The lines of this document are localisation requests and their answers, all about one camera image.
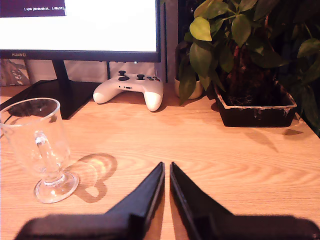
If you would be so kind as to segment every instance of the desk surface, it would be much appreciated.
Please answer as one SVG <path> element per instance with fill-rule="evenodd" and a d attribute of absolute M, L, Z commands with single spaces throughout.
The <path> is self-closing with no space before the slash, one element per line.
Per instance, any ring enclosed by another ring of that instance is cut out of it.
<path fill-rule="evenodd" d="M 1 87 L 1 102 L 24 87 Z M 302 121 L 285 128 L 225 127 L 215 100 L 206 96 L 183 107 L 165 86 L 160 111 L 143 95 L 125 92 L 108 103 L 86 104 L 63 121 L 71 169 L 80 184 L 69 198 L 37 202 L 38 179 L 15 162 L 1 139 L 1 239 L 11 240 L 29 219 L 51 213 L 104 213 L 129 194 L 160 162 L 165 163 L 162 231 L 150 239 L 187 239 L 170 196 L 170 163 L 234 214 L 294 215 L 320 226 L 320 139 Z"/>

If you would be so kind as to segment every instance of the glass handle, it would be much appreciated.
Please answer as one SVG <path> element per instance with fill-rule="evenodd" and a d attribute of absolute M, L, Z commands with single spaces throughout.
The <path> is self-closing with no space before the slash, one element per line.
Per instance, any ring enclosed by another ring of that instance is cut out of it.
<path fill-rule="evenodd" d="M 41 158 L 44 161 L 45 171 L 47 174 L 59 172 L 59 165 L 55 158 L 55 154 L 52 151 L 51 145 L 47 136 L 43 131 L 36 131 L 34 133 L 35 144 L 37 145 Z"/>

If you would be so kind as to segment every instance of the glass base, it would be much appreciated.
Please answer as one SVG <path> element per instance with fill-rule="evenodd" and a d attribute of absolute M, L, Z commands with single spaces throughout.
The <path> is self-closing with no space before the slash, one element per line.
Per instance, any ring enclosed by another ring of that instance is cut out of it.
<path fill-rule="evenodd" d="M 40 180 L 34 188 L 35 197 L 44 204 L 59 202 L 69 197 L 77 188 L 79 177 L 75 173 L 64 171 L 55 182 L 46 183 Z"/>

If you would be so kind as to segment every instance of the monitor screen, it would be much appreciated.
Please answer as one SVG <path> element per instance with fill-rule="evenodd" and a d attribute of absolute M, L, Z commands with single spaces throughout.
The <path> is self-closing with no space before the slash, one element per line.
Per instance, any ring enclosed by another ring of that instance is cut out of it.
<path fill-rule="evenodd" d="M 0 0 L 0 57 L 159 62 L 159 0 Z"/>

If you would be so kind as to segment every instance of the monitor stand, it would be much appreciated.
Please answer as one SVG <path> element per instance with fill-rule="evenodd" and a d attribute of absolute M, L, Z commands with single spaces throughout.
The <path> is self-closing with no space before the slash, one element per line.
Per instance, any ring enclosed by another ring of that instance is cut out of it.
<path fill-rule="evenodd" d="M 0 105 L 5 107 L 33 98 L 52 98 L 60 102 L 62 119 L 70 119 L 92 97 L 100 82 L 71 81 L 63 60 L 52 60 L 55 80 L 40 80 Z"/>

